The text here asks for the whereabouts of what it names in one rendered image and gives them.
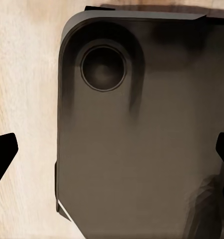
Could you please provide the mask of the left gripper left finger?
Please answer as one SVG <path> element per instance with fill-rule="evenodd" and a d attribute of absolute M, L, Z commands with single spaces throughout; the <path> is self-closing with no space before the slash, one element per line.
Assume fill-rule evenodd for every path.
<path fill-rule="evenodd" d="M 0 135 L 0 180 L 18 152 L 18 145 L 13 132 Z"/>

